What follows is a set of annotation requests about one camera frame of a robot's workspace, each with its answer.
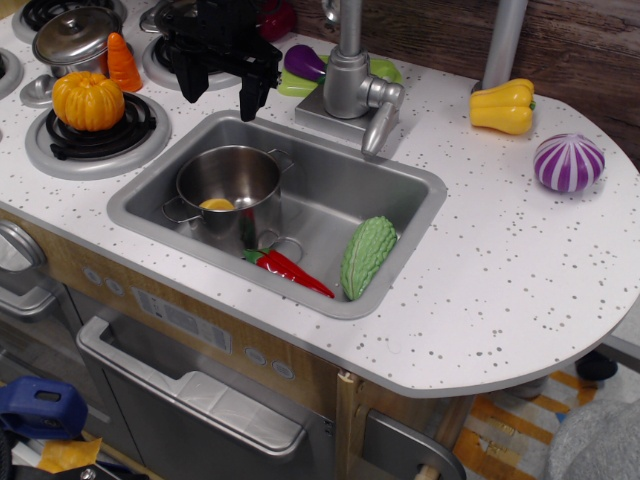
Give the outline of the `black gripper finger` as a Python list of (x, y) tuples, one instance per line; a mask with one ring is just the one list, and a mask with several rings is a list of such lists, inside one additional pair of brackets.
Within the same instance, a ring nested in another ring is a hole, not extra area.
[(242, 121), (249, 122), (256, 118), (258, 110), (266, 103), (271, 87), (269, 76), (249, 74), (242, 78), (239, 94)]
[(193, 55), (172, 50), (172, 66), (183, 97), (195, 103), (209, 88), (207, 68)]

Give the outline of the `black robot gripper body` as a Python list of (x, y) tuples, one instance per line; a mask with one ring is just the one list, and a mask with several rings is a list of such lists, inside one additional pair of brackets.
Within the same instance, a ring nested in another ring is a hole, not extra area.
[(173, 1), (160, 9), (156, 26), (171, 64), (178, 49), (197, 58), (208, 74), (263, 75), (276, 83), (282, 54), (261, 37), (257, 19), (253, 1)]

